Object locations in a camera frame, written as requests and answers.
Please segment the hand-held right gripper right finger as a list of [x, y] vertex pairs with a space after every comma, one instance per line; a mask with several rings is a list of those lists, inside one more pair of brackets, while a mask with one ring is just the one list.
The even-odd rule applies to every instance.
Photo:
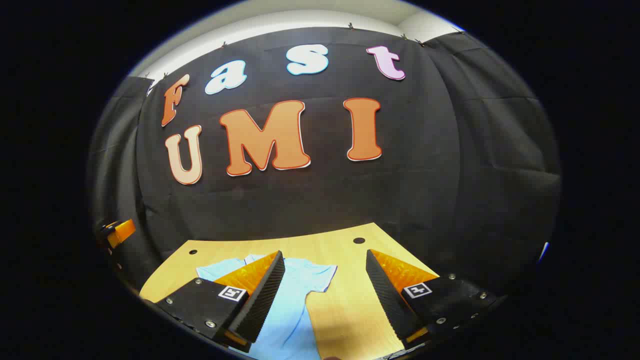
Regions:
[[374, 249], [366, 273], [405, 350], [441, 344], [480, 321], [501, 297], [458, 272], [437, 274]]

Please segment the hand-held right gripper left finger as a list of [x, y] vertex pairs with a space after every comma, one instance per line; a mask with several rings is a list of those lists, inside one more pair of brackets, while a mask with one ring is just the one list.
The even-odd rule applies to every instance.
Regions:
[[208, 280], [197, 276], [155, 307], [192, 332], [224, 347], [249, 351], [257, 341], [285, 275], [281, 251]]

